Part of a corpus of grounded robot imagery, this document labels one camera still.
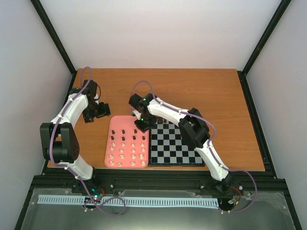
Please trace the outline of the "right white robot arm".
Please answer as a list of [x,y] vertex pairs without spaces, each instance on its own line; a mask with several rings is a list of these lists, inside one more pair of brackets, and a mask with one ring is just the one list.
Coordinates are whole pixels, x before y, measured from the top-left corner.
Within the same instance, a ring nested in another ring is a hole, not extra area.
[[134,123],[142,132],[152,128],[159,117],[176,125],[184,144],[198,152],[207,165],[214,189],[223,195],[229,191],[234,178],[213,146],[209,122],[205,121],[196,108],[181,109],[151,93],[143,98],[136,93],[132,94],[129,105],[132,107],[133,115],[137,117]]

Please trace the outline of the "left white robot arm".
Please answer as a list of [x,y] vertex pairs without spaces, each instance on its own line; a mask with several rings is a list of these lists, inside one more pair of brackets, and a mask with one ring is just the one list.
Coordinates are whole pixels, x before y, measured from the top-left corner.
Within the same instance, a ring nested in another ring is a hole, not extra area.
[[76,179],[82,179],[89,193],[96,192],[100,181],[93,177],[94,168],[80,155],[80,146],[74,127],[80,116],[85,123],[95,118],[111,115],[109,105],[99,102],[96,95],[100,88],[93,80],[85,80],[81,88],[73,88],[59,114],[49,123],[40,126],[43,157],[54,166],[70,171]]

